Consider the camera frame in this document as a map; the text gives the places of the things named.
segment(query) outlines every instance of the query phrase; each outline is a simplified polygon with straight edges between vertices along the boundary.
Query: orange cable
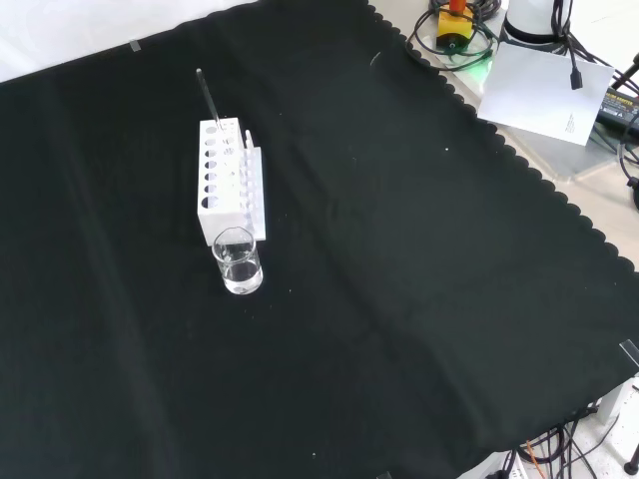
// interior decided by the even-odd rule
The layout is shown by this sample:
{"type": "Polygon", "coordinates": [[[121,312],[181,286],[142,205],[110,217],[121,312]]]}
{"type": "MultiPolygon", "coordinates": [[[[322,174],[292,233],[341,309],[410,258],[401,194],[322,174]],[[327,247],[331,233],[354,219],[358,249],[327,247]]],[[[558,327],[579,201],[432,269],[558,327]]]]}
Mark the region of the orange cable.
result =
{"type": "Polygon", "coordinates": [[[544,476],[543,472],[541,472],[541,468],[539,467],[539,464],[537,464],[537,459],[535,458],[535,453],[532,452],[532,447],[530,447],[530,441],[526,441],[526,445],[528,446],[528,454],[530,454],[530,457],[532,458],[532,462],[534,463],[535,467],[537,468],[537,472],[539,472],[539,475],[541,476],[542,479],[546,479],[546,476],[544,476]]]}

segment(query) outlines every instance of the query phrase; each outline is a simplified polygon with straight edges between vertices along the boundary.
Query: black cable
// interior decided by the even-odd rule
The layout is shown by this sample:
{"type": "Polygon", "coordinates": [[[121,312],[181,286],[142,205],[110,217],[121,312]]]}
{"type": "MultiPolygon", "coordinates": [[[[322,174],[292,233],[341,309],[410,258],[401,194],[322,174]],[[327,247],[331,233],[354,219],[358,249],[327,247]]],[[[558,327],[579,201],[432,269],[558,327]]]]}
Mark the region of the black cable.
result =
{"type": "MultiPolygon", "coordinates": [[[[596,134],[597,134],[597,136],[601,139],[601,141],[602,141],[603,143],[605,143],[605,144],[606,144],[606,146],[607,146],[608,148],[610,148],[610,150],[612,150],[614,153],[617,153],[617,149],[615,148],[615,146],[614,146],[611,142],[609,142],[609,141],[608,141],[608,139],[606,139],[606,137],[604,136],[604,134],[603,134],[603,133],[601,133],[601,132],[599,131],[599,129],[597,128],[597,126],[596,126],[596,125],[595,125],[594,127],[592,127],[592,131],[593,131],[594,133],[596,133],[596,134]]],[[[625,160],[626,162],[629,162],[629,163],[632,163],[632,164],[634,164],[634,165],[639,166],[639,157],[637,157],[637,155],[636,155],[633,151],[628,150],[628,149],[627,149],[627,147],[626,147],[626,150],[627,150],[627,152],[628,152],[629,154],[631,154],[631,155],[632,155],[632,156],[633,156],[636,160],[635,160],[635,159],[632,159],[632,158],[628,158],[628,157],[625,157],[625,159],[624,159],[624,160],[625,160]]]]}
{"type": "Polygon", "coordinates": [[[583,80],[581,78],[581,72],[577,67],[577,58],[575,53],[575,47],[573,45],[570,36],[570,17],[572,17],[572,3],[570,0],[568,4],[568,11],[566,12],[566,19],[563,18],[563,4],[565,0],[554,0],[552,4],[552,15],[550,17],[550,27],[552,33],[556,38],[556,41],[564,45],[565,50],[570,54],[570,61],[572,62],[572,72],[570,73],[570,85],[573,90],[579,90],[583,87],[583,80]]]}
{"type": "MultiPolygon", "coordinates": [[[[581,451],[581,449],[579,448],[579,446],[577,445],[577,442],[575,441],[575,437],[574,434],[570,436],[570,441],[572,442],[572,446],[574,446],[575,449],[577,449],[577,452],[582,456],[583,462],[586,464],[586,468],[590,471],[590,474],[592,475],[592,477],[594,479],[597,479],[597,474],[595,473],[595,470],[592,468],[592,466],[590,465],[590,462],[588,462],[588,459],[586,459],[586,456],[583,455],[583,452],[581,451]]],[[[570,463],[570,465],[568,466],[569,468],[569,474],[568,477],[572,477],[572,463],[570,463]]]]}
{"type": "MultiPolygon", "coordinates": [[[[417,61],[417,63],[419,63],[420,65],[424,65],[421,62],[421,58],[417,57],[414,53],[413,53],[413,48],[412,48],[412,40],[416,40],[417,43],[427,52],[430,52],[434,55],[446,55],[446,56],[451,56],[451,55],[461,55],[464,57],[477,57],[474,60],[471,60],[469,62],[464,63],[463,65],[457,65],[457,66],[453,66],[453,67],[433,67],[432,65],[429,65],[428,68],[430,68],[431,70],[437,71],[437,72],[458,72],[460,70],[465,70],[466,68],[472,67],[473,65],[476,65],[480,62],[483,62],[484,60],[486,60],[487,58],[490,58],[492,56],[492,47],[495,43],[495,41],[497,40],[496,35],[488,28],[486,27],[486,25],[483,23],[483,18],[484,18],[484,6],[485,5],[489,5],[488,2],[490,2],[490,5],[492,5],[492,2],[494,2],[495,0],[485,0],[485,1],[479,1],[478,3],[469,3],[466,5],[466,8],[468,8],[472,13],[473,13],[473,17],[469,17],[467,15],[461,14],[461,13],[457,13],[457,12],[452,12],[446,8],[442,8],[441,7],[441,3],[440,0],[430,0],[430,8],[428,8],[428,10],[426,10],[415,22],[415,26],[414,29],[412,30],[412,33],[410,34],[410,36],[408,37],[408,39],[406,40],[406,44],[405,44],[405,49],[406,49],[406,53],[410,56],[410,58],[412,58],[413,60],[417,61]],[[428,18],[430,18],[432,15],[434,14],[439,14],[439,12],[446,12],[449,13],[452,16],[455,17],[461,17],[461,18],[465,18],[467,20],[469,20],[472,23],[473,29],[472,29],[472,34],[470,36],[470,39],[468,40],[468,43],[472,42],[472,40],[475,38],[477,33],[480,33],[488,42],[488,45],[486,46],[486,48],[484,48],[483,50],[479,51],[479,52],[466,52],[465,50],[465,46],[464,47],[459,47],[459,48],[455,48],[455,49],[449,49],[444,51],[440,51],[440,50],[434,50],[428,46],[426,46],[421,39],[419,38],[419,34],[418,34],[418,30],[419,28],[421,28],[421,26],[426,22],[426,20],[428,20],[428,18]]],[[[492,13],[492,10],[490,7],[487,9],[487,12],[494,15],[494,13],[492,13]]]]}
{"type": "MultiPolygon", "coordinates": [[[[550,452],[550,450],[551,450],[551,446],[550,446],[550,443],[551,443],[551,441],[550,441],[550,437],[551,437],[551,436],[550,436],[550,431],[548,431],[548,434],[546,434],[546,436],[547,436],[547,441],[548,441],[548,442],[547,442],[547,446],[548,446],[548,457],[550,457],[550,454],[551,454],[551,452],[550,452]]],[[[548,467],[550,468],[550,479],[552,479],[552,461],[550,461],[550,462],[548,463],[548,467]]]]}
{"type": "MultiPolygon", "coordinates": [[[[579,419],[572,423],[572,430],[570,432],[568,432],[568,429],[565,426],[563,427],[566,432],[568,432],[568,443],[570,444],[570,447],[568,447],[568,464],[572,464],[572,438],[575,437],[577,424],[579,424],[579,419]]],[[[568,479],[572,479],[572,466],[568,467],[568,479]]]]}
{"type": "MultiPolygon", "coordinates": [[[[577,55],[579,55],[581,58],[589,61],[590,63],[600,63],[601,65],[605,65],[606,67],[612,68],[612,65],[603,61],[601,58],[597,57],[596,55],[593,55],[592,53],[588,52],[588,50],[586,50],[586,48],[581,44],[579,40],[577,40],[577,38],[572,33],[570,33],[570,40],[573,43],[573,45],[575,45],[575,53],[577,53],[577,55]]],[[[614,77],[615,80],[618,81],[624,78],[624,74],[620,72],[619,70],[617,70],[616,68],[615,68],[615,73],[617,75],[614,77]]],[[[635,95],[639,95],[639,85],[637,85],[634,81],[632,81],[631,79],[627,79],[623,83],[626,84],[626,87],[628,87],[635,95]]]]}
{"type": "MultiPolygon", "coordinates": [[[[569,444],[565,440],[563,427],[556,426],[556,430],[557,430],[557,449],[552,454],[548,454],[548,457],[535,456],[535,460],[537,461],[538,464],[548,464],[557,460],[561,456],[562,452],[568,447],[569,444]]],[[[517,453],[519,454],[521,459],[523,459],[524,461],[530,462],[530,463],[533,462],[532,457],[530,457],[530,454],[528,454],[528,452],[522,446],[519,446],[517,448],[517,453]]]]}
{"type": "MultiPolygon", "coordinates": [[[[582,454],[579,454],[577,457],[575,457],[573,459],[572,462],[577,462],[578,460],[586,457],[588,454],[590,454],[592,451],[594,451],[595,449],[597,449],[598,447],[600,447],[603,444],[603,441],[606,440],[606,437],[608,437],[608,435],[610,434],[610,432],[614,429],[614,427],[617,425],[617,422],[619,422],[619,416],[617,416],[617,418],[615,419],[615,422],[612,423],[612,426],[610,426],[610,428],[606,431],[606,433],[603,435],[603,437],[601,438],[601,440],[597,443],[597,445],[595,445],[592,449],[588,450],[587,452],[584,452],[582,454]]],[[[563,465],[561,467],[561,469],[559,470],[559,474],[563,473],[563,469],[566,467],[566,465],[563,465]]]]}
{"type": "Polygon", "coordinates": [[[632,126],[634,125],[634,123],[637,121],[637,119],[639,118],[639,112],[637,112],[635,114],[634,117],[632,117],[632,120],[630,120],[630,123],[626,126],[626,129],[623,131],[623,135],[621,136],[621,140],[619,141],[619,151],[618,151],[618,155],[619,155],[619,164],[621,165],[621,169],[623,170],[623,173],[626,177],[628,177],[628,186],[632,187],[633,189],[637,189],[639,188],[639,180],[631,177],[630,174],[628,173],[628,170],[626,170],[626,166],[624,165],[624,160],[625,160],[625,155],[623,155],[623,152],[626,149],[626,139],[628,138],[628,133],[630,132],[630,129],[632,128],[632,126]]]}

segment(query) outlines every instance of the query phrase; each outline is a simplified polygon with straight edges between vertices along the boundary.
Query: white paper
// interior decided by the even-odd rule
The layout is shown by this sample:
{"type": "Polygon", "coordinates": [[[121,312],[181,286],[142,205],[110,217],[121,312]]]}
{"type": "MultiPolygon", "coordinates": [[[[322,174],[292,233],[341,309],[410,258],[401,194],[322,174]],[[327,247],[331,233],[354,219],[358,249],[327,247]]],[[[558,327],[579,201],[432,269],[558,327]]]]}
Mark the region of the white paper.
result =
{"type": "Polygon", "coordinates": [[[585,145],[614,70],[578,60],[583,88],[572,90],[570,57],[499,46],[477,116],[585,145]]]}
{"type": "Polygon", "coordinates": [[[254,1],[0,0],[0,82],[254,1]]]}

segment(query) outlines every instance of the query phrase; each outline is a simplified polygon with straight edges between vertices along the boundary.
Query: cable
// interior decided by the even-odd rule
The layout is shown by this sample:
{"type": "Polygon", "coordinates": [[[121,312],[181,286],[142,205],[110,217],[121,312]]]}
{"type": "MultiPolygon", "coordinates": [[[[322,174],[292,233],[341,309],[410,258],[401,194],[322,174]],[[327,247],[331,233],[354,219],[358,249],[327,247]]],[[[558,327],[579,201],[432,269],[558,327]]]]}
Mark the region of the cable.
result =
{"type": "MultiPolygon", "coordinates": [[[[596,125],[595,125],[594,127],[592,127],[592,131],[593,131],[594,133],[596,133],[596,134],[597,134],[597,136],[599,137],[599,139],[600,139],[603,143],[605,143],[605,144],[606,144],[606,146],[607,146],[608,148],[610,148],[610,150],[612,150],[614,153],[617,153],[617,148],[615,148],[615,146],[614,146],[611,142],[609,142],[609,141],[606,139],[606,137],[604,136],[604,134],[603,134],[603,133],[601,133],[601,131],[597,128],[597,126],[596,126],[596,125]]],[[[632,163],[633,165],[637,165],[637,166],[639,166],[639,157],[637,157],[637,154],[636,154],[635,152],[633,152],[632,150],[628,150],[628,149],[627,149],[627,152],[628,152],[630,155],[632,155],[632,156],[634,157],[634,159],[633,159],[633,158],[629,158],[629,157],[625,157],[625,158],[624,158],[624,160],[625,160],[626,162],[628,162],[628,163],[632,163]]]]}
{"type": "Polygon", "coordinates": [[[623,135],[621,136],[621,140],[619,141],[619,148],[617,150],[617,155],[619,156],[619,165],[621,165],[621,169],[623,170],[624,175],[628,178],[628,186],[631,187],[633,190],[637,190],[639,188],[639,179],[635,177],[631,177],[630,174],[628,173],[628,170],[626,170],[626,166],[624,164],[626,157],[623,154],[623,152],[627,150],[626,139],[628,138],[628,132],[630,132],[630,129],[632,128],[632,126],[634,125],[634,123],[637,121],[638,118],[639,118],[639,112],[637,112],[635,116],[632,117],[632,120],[630,120],[630,123],[626,126],[626,129],[623,131],[623,135]]]}
{"type": "Polygon", "coordinates": [[[546,476],[544,476],[543,472],[541,472],[541,468],[539,467],[539,464],[537,463],[537,459],[535,458],[535,453],[532,452],[532,447],[530,447],[530,441],[526,441],[526,445],[528,446],[528,454],[530,454],[530,457],[532,458],[532,462],[537,468],[537,472],[541,476],[541,479],[546,479],[546,476]]]}
{"type": "MultiPolygon", "coordinates": [[[[552,436],[550,435],[550,431],[548,431],[548,434],[546,434],[546,436],[547,436],[547,441],[548,441],[548,442],[547,442],[547,446],[548,446],[548,456],[550,456],[550,454],[551,454],[551,453],[550,453],[550,438],[552,437],[552,436]]],[[[550,469],[550,479],[552,479],[552,462],[549,462],[549,463],[548,463],[548,467],[549,467],[549,469],[550,469]]]]}
{"type": "Polygon", "coordinates": [[[466,8],[468,8],[472,13],[473,13],[473,17],[469,17],[467,15],[458,13],[458,12],[453,12],[451,10],[448,10],[446,8],[442,8],[441,5],[442,3],[440,3],[441,0],[430,0],[430,4],[429,4],[429,8],[428,10],[426,10],[415,22],[415,26],[414,29],[412,30],[412,33],[410,34],[410,36],[408,37],[408,39],[406,40],[405,43],[405,49],[406,49],[406,53],[408,54],[408,56],[410,58],[412,58],[413,60],[415,60],[417,63],[419,63],[419,65],[425,65],[422,61],[420,57],[417,57],[414,53],[413,53],[413,46],[412,46],[412,40],[416,40],[416,42],[421,46],[421,48],[423,48],[424,50],[426,50],[427,52],[430,52],[434,55],[445,55],[445,56],[452,56],[452,55],[461,55],[464,57],[477,57],[469,62],[466,62],[462,65],[457,65],[457,66],[453,66],[453,67],[433,67],[432,65],[428,65],[428,68],[430,70],[434,70],[437,72],[458,72],[460,70],[465,70],[466,68],[472,67],[473,65],[476,65],[480,62],[483,62],[484,60],[492,57],[492,47],[495,43],[495,41],[497,40],[496,35],[488,28],[486,27],[486,25],[483,23],[483,12],[484,9],[486,9],[485,11],[488,14],[494,15],[494,13],[492,12],[492,9],[494,8],[494,3],[498,2],[499,6],[501,6],[501,0],[480,0],[477,3],[468,3],[466,5],[466,8]],[[472,34],[470,36],[470,39],[468,40],[468,43],[472,42],[472,40],[475,38],[475,35],[477,33],[480,33],[485,40],[488,42],[488,45],[486,46],[486,48],[484,48],[483,50],[479,51],[479,52],[466,52],[464,51],[465,46],[464,47],[459,47],[459,48],[454,48],[454,49],[450,49],[447,51],[440,51],[440,50],[434,50],[428,46],[426,46],[422,41],[421,38],[419,38],[419,29],[421,28],[421,26],[426,22],[426,20],[428,20],[428,18],[430,18],[432,15],[434,14],[439,14],[440,12],[446,12],[449,13],[450,15],[454,16],[454,17],[461,17],[461,18],[465,18],[467,20],[469,20],[472,23],[473,29],[472,29],[472,34]]]}
{"type": "MultiPolygon", "coordinates": [[[[584,452],[583,454],[579,454],[577,457],[575,457],[573,459],[573,461],[570,463],[572,464],[573,462],[577,462],[578,460],[586,457],[588,454],[590,454],[592,451],[594,451],[595,449],[597,449],[598,447],[600,447],[603,444],[603,441],[606,440],[606,437],[608,437],[608,435],[610,434],[610,432],[614,429],[614,427],[617,425],[617,422],[619,422],[619,416],[617,416],[617,418],[615,419],[615,422],[612,423],[612,426],[610,426],[610,428],[606,431],[606,433],[603,435],[603,437],[601,438],[601,440],[590,450],[588,450],[587,452],[584,452]]],[[[567,467],[569,464],[563,465],[561,467],[561,469],[559,470],[559,474],[561,474],[563,472],[563,469],[565,467],[567,467]]]]}
{"type": "MultiPolygon", "coordinates": [[[[570,447],[568,447],[568,464],[572,464],[572,438],[575,436],[577,424],[579,424],[579,419],[572,423],[572,430],[570,432],[567,431],[566,426],[563,427],[564,430],[568,432],[568,444],[570,444],[570,447]]],[[[572,466],[568,467],[568,479],[572,479],[572,466]]]]}
{"type": "Polygon", "coordinates": [[[552,33],[556,37],[557,41],[563,43],[565,49],[567,49],[570,53],[570,61],[572,62],[570,85],[573,90],[579,90],[583,87],[583,80],[581,78],[581,72],[579,71],[579,68],[577,68],[575,47],[570,36],[570,17],[572,16],[573,0],[570,0],[570,3],[568,4],[569,6],[568,11],[566,12],[565,22],[563,19],[564,1],[565,0],[554,0],[552,4],[552,16],[550,17],[550,27],[552,28],[552,33]]]}
{"type": "MultiPolygon", "coordinates": [[[[566,427],[564,427],[564,429],[566,430],[566,433],[570,434],[570,432],[568,431],[566,427]]],[[[570,441],[572,442],[572,445],[574,446],[574,448],[577,449],[577,452],[582,455],[583,462],[586,464],[586,468],[590,471],[590,474],[592,475],[592,477],[594,479],[597,479],[597,474],[595,473],[594,469],[590,465],[590,462],[588,462],[588,459],[586,459],[586,457],[583,455],[583,452],[581,452],[581,449],[579,448],[579,446],[577,445],[577,442],[575,441],[574,435],[570,436],[570,441]]],[[[570,463],[570,466],[569,466],[568,477],[572,477],[572,463],[570,463]]]]}
{"type": "MultiPolygon", "coordinates": [[[[579,40],[577,40],[577,38],[572,33],[570,33],[569,35],[570,35],[571,42],[573,43],[573,45],[575,45],[575,53],[577,55],[579,55],[584,60],[589,61],[590,63],[600,63],[601,65],[605,65],[606,67],[612,68],[612,65],[603,61],[601,58],[597,57],[596,55],[593,55],[592,53],[588,52],[588,50],[586,50],[586,48],[581,44],[581,42],[579,42],[579,40]]],[[[615,68],[615,74],[617,76],[614,76],[614,79],[617,81],[619,81],[622,78],[625,78],[624,74],[620,72],[619,70],[617,70],[616,68],[615,68]]],[[[634,81],[628,78],[623,83],[626,84],[626,87],[628,87],[635,95],[639,95],[639,85],[637,85],[634,81]]]]}

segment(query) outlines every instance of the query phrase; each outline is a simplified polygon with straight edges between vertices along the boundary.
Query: white test tube rack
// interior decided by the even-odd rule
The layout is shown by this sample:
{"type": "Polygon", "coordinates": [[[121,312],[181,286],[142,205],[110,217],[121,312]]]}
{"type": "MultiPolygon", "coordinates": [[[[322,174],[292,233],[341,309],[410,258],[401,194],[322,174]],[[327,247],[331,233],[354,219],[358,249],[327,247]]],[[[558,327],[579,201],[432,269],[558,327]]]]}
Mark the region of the white test tube rack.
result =
{"type": "Polygon", "coordinates": [[[262,150],[246,137],[245,145],[237,118],[200,122],[198,218],[209,246],[234,227],[267,238],[262,150]]]}

